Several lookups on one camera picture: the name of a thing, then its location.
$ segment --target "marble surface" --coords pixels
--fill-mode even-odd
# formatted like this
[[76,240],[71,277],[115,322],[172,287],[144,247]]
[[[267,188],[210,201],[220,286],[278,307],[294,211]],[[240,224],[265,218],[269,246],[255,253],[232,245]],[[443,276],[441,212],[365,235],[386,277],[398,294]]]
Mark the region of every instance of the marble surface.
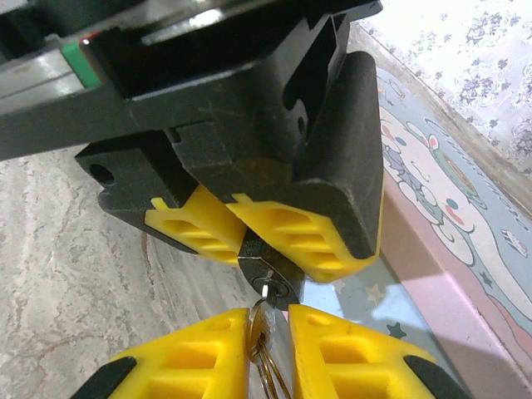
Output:
[[101,212],[77,150],[0,164],[2,398],[69,397],[123,349],[258,298],[238,269]]

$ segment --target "yellow plastic vise jaw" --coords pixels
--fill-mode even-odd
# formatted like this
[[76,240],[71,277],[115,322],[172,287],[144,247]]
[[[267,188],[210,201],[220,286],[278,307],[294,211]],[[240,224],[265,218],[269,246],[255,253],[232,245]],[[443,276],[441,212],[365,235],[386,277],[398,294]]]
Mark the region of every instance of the yellow plastic vise jaw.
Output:
[[[129,349],[71,399],[244,399],[248,314],[231,310]],[[303,305],[288,315],[294,399],[468,398],[418,347]]]

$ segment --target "key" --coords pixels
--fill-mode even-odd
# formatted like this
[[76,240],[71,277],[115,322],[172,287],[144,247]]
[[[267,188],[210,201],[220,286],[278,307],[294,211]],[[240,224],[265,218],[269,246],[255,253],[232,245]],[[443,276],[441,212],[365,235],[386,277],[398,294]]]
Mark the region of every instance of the key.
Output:
[[259,340],[269,350],[272,347],[273,334],[275,333],[275,309],[268,304],[268,285],[263,288],[263,297],[251,308],[246,334],[246,348],[249,360],[259,362]]
[[259,370],[260,381],[268,399],[278,399],[277,389],[272,373],[283,390],[284,396],[291,399],[290,391],[283,380],[270,349],[275,333],[275,309],[268,302],[274,303],[276,293],[267,284],[263,286],[262,298],[253,306],[249,313],[246,332],[246,348],[249,360]]

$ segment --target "white floral cloth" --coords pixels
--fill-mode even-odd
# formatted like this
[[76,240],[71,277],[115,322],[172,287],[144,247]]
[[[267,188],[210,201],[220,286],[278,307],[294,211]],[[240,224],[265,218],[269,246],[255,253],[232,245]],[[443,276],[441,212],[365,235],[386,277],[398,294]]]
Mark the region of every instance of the white floral cloth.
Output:
[[361,26],[532,179],[532,2],[382,4]]

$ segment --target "cartoon character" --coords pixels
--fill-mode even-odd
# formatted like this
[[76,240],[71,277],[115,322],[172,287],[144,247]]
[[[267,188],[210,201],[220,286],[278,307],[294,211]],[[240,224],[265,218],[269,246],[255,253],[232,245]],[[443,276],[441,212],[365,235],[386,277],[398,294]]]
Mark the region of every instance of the cartoon character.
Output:
[[397,85],[392,79],[388,80],[388,84],[394,90],[394,92],[401,98],[401,100],[404,100],[406,95],[405,92]]
[[526,248],[526,245],[524,245],[521,240],[519,240],[515,234],[513,234],[509,230],[501,230],[502,236],[505,238],[506,242],[510,247],[515,249],[517,252],[519,252],[521,255],[523,255],[525,258],[529,257],[529,251]]
[[384,97],[384,99],[386,100],[386,102],[390,105],[390,106],[393,106],[393,102],[388,98],[388,94],[386,93],[386,89],[381,86],[380,84],[377,85],[377,91],[379,93],[379,96],[381,97]]
[[474,266],[476,254],[500,290],[532,320],[532,302],[506,268],[490,226],[473,205],[485,207],[473,184],[439,149],[435,135],[425,137],[417,126],[403,125],[382,107],[381,121],[384,165],[401,192],[461,262]]

